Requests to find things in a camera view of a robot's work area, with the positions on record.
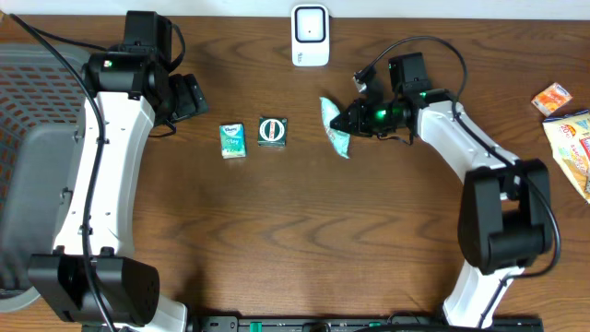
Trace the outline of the orange tissue pack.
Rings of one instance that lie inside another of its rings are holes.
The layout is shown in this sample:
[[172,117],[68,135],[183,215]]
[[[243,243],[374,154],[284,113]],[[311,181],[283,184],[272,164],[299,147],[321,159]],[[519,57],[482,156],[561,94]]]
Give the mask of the orange tissue pack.
[[572,100],[572,95],[559,83],[554,82],[539,92],[531,103],[546,117]]

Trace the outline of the green Zam-Buk box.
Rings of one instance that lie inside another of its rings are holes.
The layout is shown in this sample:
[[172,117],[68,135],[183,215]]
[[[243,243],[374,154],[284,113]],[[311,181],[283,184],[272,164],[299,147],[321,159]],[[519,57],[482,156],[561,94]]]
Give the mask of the green Zam-Buk box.
[[260,147],[284,148],[287,145],[288,119],[261,117],[257,143]]

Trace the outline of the green tissue pack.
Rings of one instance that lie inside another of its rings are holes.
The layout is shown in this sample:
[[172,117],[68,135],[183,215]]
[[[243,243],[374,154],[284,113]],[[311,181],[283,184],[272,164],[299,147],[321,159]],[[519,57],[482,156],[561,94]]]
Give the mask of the green tissue pack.
[[224,124],[219,127],[221,155],[224,159],[247,155],[243,124]]

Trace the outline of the yellow snack bag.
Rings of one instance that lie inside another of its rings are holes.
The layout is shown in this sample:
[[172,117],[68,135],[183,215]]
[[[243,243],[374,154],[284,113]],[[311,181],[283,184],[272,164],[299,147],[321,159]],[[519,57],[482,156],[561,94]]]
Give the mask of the yellow snack bag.
[[549,117],[542,125],[553,159],[589,203],[589,111]]

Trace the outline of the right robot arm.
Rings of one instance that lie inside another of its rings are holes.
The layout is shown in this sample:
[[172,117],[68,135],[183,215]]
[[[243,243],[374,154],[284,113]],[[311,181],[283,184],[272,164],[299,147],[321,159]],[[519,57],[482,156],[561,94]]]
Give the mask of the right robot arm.
[[430,145],[463,185],[457,239],[465,259],[451,294],[442,303],[450,326],[486,328],[508,287],[530,272],[540,255],[559,260],[561,239],[550,207],[549,172],[541,160],[521,160],[501,148],[466,114],[459,96],[435,89],[421,53],[389,60],[395,97],[384,89],[373,65],[353,76],[360,93],[345,111],[331,118],[339,134],[379,139],[409,132]]

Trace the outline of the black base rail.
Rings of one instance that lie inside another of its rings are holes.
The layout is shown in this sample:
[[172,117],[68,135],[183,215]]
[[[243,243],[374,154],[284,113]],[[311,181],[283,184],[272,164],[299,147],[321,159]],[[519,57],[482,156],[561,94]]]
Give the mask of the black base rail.
[[491,326],[448,326],[442,319],[417,314],[394,314],[387,318],[244,318],[202,316],[193,318],[187,331],[195,332],[355,332],[355,331],[501,331],[544,332],[539,318],[495,318]]

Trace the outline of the white barcode scanner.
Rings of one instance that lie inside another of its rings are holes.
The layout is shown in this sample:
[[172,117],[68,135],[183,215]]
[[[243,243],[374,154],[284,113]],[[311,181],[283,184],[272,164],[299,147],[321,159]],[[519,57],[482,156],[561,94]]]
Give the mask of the white barcode scanner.
[[291,10],[291,60],[295,66],[324,66],[330,55],[329,11],[320,4]]

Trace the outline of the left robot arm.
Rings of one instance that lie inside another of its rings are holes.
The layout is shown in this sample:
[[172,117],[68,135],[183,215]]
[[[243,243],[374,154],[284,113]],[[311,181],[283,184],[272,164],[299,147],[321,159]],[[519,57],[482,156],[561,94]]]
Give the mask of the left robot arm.
[[164,296],[156,268],[134,259],[133,209],[153,129],[206,113],[196,78],[171,45],[180,28],[154,11],[130,11],[124,38],[94,53],[74,79],[85,94],[75,188],[49,254],[28,276],[65,322],[96,331],[190,331],[187,306]]

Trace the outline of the grey plastic shopping basket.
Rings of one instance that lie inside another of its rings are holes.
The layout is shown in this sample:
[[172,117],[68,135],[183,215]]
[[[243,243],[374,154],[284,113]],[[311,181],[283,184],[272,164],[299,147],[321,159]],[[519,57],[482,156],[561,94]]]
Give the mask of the grey plastic shopping basket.
[[49,254],[75,187],[85,95],[40,45],[1,46],[1,310],[39,299],[27,270]]

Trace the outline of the teal wet wipes pack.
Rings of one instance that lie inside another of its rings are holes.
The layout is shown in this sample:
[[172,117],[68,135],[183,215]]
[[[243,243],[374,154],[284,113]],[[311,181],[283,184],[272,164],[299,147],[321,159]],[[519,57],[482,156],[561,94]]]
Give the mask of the teal wet wipes pack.
[[330,126],[331,121],[340,115],[340,110],[338,110],[337,106],[326,97],[321,97],[320,103],[322,122],[326,135],[336,153],[340,157],[348,159],[350,134],[338,131]]

